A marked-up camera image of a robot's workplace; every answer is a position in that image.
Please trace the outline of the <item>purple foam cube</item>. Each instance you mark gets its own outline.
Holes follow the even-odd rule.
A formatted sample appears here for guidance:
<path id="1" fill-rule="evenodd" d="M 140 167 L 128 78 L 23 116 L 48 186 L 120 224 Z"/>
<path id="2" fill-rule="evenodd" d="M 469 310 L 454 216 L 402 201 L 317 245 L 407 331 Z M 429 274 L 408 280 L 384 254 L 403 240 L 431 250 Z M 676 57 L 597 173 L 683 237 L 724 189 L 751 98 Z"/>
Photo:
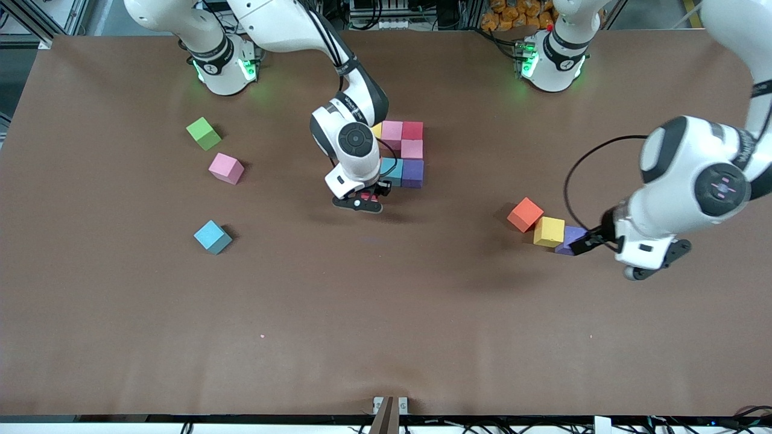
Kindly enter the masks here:
<path id="1" fill-rule="evenodd" d="M 585 251 L 587 230 L 578 226 L 565 226 L 563 242 L 554 248 L 554 252 L 565 256 L 576 256 Z"/>
<path id="2" fill-rule="evenodd" d="M 424 181 L 425 162 L 417 159 L 403 159 L 402 187 L 421 189 Z"/>

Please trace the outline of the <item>orange foam cube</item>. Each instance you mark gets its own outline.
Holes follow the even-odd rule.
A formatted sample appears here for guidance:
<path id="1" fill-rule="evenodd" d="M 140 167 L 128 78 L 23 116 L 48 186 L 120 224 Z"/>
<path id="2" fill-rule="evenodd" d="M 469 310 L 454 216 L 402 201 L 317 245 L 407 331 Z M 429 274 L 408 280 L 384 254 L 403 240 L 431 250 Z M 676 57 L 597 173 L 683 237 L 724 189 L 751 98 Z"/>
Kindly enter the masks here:
<path id="1" fill-rule="evenodd" d="M 537 203 L 531 198 L 524 197 L 509 212 L 507 222 L 521 233 L 527 233 L 543 215 L 544 211 Z"/>

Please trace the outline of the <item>green foam cube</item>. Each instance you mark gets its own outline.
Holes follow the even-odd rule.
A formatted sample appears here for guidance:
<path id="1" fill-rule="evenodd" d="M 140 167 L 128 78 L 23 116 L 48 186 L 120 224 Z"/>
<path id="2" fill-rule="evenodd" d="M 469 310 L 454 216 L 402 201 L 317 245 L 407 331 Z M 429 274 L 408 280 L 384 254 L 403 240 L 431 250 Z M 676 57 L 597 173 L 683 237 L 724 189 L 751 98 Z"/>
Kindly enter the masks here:
<path id="1" fill-rule="evenodd" d="M 221 142 L 220 134 L 209 121 L 201 116 L 186 127 L 186 131 L 198 146 L 204 151 L 209 151 Z"/>

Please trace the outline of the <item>pile of orange fruit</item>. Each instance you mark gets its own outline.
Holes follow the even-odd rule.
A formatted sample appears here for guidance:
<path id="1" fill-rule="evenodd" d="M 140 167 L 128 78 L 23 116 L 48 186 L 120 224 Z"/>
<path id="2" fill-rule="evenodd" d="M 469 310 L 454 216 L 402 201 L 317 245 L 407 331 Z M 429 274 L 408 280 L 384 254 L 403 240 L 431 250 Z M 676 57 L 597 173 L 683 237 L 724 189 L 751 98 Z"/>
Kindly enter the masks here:
<path id="1" fill-rule="evenodd" d="M 517 27 L 551 30 L 559 13 L 552 0 L 486 0 L 479 27 L 505 32 Z"/>

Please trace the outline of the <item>grey metal table bracket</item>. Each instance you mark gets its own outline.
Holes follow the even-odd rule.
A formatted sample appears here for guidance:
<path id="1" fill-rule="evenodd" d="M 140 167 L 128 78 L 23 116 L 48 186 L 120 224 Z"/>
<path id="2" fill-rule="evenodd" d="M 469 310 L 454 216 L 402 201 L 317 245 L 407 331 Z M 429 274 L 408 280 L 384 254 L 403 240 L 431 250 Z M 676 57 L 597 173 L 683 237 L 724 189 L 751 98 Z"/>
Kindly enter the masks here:
<path id="1" fill-rule="evenodd" d="M 381 405 L 384 403 L 386 397 L 383 396 L 376 396 L 372 399 L 372 414 L 376 415 L 379 411 Z M 398 397 L 394 399 L 395 402 L 398 404 L 398 413 L 400 415 L 409 415 L 409 408 L 408 408 L 408 398 L 407 397 Z"/>

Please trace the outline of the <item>brown upright post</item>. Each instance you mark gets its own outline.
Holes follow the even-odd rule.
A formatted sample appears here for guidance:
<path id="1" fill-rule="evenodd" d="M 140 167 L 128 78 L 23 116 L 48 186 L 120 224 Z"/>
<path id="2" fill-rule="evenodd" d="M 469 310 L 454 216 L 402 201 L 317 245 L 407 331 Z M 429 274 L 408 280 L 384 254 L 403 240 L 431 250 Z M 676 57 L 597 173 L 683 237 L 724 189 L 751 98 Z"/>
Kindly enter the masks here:
<path id="1" fill-rule="evenodd" d="M 399 434 L 400 402 L 397 397 L 380 397 L 374 402 L 375 417 L 369 434 Z"/>

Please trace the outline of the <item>aluminium frame profile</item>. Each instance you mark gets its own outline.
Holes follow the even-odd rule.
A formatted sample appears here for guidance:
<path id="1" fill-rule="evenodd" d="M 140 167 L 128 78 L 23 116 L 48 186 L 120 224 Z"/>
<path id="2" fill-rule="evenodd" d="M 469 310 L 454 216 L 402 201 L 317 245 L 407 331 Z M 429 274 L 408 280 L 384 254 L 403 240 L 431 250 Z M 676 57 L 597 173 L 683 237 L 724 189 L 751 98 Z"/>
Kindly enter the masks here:
<path id="1" fill-rule="evenodd" d="M 95 0 L 0 0 L 1 49 L 49 49 L 55 36 L 86 32 Z"/>

